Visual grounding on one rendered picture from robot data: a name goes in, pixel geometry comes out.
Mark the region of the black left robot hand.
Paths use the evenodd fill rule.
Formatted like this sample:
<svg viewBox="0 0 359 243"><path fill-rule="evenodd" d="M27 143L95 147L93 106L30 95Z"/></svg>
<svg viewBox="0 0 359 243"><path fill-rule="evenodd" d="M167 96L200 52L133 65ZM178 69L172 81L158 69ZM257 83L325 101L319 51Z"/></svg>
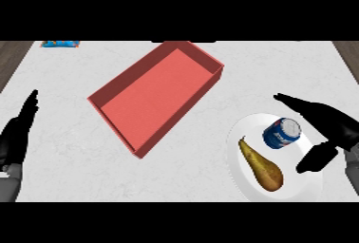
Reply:
<svg viewBox="0 0 359 243"><path fill-rule="evenodd" d="M21 164L25 160L30 129L39 109L39 90L34 90L18 116L9 120L0 132L0 172L6 172L12 164Z"/></svg>

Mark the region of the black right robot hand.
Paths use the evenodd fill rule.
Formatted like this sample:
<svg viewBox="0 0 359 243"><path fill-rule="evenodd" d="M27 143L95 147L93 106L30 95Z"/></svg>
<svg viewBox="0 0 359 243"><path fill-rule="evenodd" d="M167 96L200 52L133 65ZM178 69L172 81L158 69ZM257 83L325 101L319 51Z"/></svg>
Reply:
<svg viewBox="0 0 359 243"><path fill-rule="evenodd" d="M302 115L327 138L325 142L314 146L296 167L299 174L319 172L337 157L337 148L350 151L359 143L359 121L324 103L308 102L283 93L278 93L274 98Z"/></svg>

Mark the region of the blue and white can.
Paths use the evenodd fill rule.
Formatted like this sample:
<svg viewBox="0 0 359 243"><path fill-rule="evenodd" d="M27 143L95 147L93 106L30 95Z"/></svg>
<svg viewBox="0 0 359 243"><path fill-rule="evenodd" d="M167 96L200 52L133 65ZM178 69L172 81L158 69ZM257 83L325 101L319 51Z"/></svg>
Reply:
<svg viewBox="0 0 359 243"><path fill-rule="evenodd" d="M302 128L296 120L281 118L263 130L263 142L272 149L281 149L300 139Z"/></svg>

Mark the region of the white plate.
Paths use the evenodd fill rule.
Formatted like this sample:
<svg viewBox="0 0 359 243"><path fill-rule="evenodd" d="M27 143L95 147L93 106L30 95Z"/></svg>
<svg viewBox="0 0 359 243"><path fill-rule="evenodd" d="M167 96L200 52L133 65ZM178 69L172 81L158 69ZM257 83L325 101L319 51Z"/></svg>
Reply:
<svg viewBox="0 0 359 243"><path fill-rule="evenodd" d="M299 174L296 166L314 145L305 134L281 149L272 149L263 142L263 130L280 117L257 113L244 117L228 136L228 167L240 192L250 201L317 201L322 191L322 172ZM240 151L238 141L244 140L259 154L269 159L284 173L283 187L269 192L257 182L250 164Z"/></svg>

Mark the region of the red cardboard box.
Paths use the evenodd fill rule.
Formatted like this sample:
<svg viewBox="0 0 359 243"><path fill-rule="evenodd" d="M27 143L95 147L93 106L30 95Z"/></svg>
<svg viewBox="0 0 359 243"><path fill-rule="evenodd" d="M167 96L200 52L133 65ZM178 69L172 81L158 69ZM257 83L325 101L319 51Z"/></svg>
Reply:
<svg viewBox="0 0 359 243"><path fill-rule="evenodd" d="M89 97L136 157L150 153L206 96L223 68L195 44L167 41Z"/></svg>

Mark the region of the brown pear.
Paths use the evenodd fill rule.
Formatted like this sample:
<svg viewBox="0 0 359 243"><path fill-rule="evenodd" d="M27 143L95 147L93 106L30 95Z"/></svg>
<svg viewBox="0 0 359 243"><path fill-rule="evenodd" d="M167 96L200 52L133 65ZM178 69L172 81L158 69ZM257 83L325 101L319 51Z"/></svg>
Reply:
<svg viewBox="0 0 359 243"><path fill-rule="evenodd" d="M257 183L268 192L278 191L284 186L284 173L281 168L249 145L246 138L241 138L238 141L238 149L253 170Z"/></svg>

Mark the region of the blue and orange packet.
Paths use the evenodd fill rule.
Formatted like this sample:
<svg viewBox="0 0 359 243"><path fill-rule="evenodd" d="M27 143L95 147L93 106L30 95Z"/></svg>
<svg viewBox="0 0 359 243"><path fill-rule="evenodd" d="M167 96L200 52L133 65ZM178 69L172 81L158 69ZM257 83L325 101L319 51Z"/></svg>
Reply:
<svg viewBox="0 0 359 243"><path fill-rule="evenodd" d="M43 41L42 47L79 47L80 41Z"/></svg>

